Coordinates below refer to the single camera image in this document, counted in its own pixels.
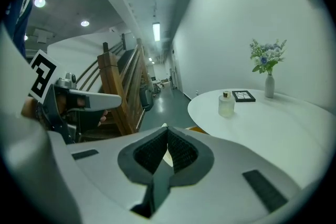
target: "coaster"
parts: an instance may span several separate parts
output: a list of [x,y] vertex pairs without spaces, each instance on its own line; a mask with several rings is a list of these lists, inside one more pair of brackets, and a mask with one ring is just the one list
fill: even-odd
[[235,97],[237,103],[256,101],[256,99],[253,97],[252,94],[249,93],[249,91],[232,91],[232,94]]

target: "rectangular ceiling light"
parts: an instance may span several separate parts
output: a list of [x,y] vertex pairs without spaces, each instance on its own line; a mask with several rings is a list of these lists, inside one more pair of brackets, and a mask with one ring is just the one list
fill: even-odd
[[153,24],[154,40],[160,41],[160,23]]

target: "fluorescent light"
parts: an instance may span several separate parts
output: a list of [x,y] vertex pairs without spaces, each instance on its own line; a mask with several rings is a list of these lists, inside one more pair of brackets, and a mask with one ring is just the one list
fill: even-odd
[[34,5],[38,8],[44,7],[45,4],[46,4],[45,0],[35,0],[34,1]]
[[160,41],[160,23],[153,24],[154,40]]
[[82,21],[81,23],[80,23],[80,25],[81,26],[84,26],[84,27],[86,27],[86,26],[88,26],[90,23],[87,21],[87,20],[84,20],[84,21]]

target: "round recessed light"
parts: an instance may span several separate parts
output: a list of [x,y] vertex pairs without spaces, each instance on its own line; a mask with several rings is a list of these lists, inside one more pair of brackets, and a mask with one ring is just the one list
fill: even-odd
[[81,23],[80,23],[80,25],[81,26],[84,26],[84,27],[86,27],[86,26],[88,26],[90,23],[87,21],[87,20],[84,20],[84,21],[82,21]]
[[45,4],[46,4],[45,0],[35,0],[34,1],[34,5],[38,8],[44,7]]

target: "black rectangular slot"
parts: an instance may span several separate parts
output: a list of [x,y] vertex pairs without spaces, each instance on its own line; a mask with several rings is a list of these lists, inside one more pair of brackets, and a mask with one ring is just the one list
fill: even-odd
[[245,172],[243,176],[270,213],[287,202],[287,199],[258,170]]
[[83,159],[86,157],[90,157],[92,155],[96,155],[99,152],[96,150],[88,150],[88,151],[82,151],[82,152],[78,152],[78,153],[73,153],[72,157],[74,158],[74,160],[78,160],[78,159]]

